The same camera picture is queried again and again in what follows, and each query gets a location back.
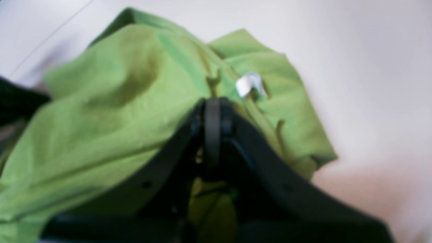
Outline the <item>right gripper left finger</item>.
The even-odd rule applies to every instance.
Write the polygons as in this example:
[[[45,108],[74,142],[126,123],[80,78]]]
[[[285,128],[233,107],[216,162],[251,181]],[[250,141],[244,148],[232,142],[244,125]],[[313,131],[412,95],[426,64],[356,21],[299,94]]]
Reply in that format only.
[[[219,165],[221,107],[200,100],[164,147],[133,175],[51,218],[42,243],[195,243],[187,220],[193,181]]]

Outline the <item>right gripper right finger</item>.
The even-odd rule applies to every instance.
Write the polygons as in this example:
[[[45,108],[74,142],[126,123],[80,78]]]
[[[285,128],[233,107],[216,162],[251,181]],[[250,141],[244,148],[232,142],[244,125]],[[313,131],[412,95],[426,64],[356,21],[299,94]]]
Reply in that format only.
[[[239,243],[393,243],[387,226],[324,193],[284,163],[220,98],[222,177],[238,191]]]

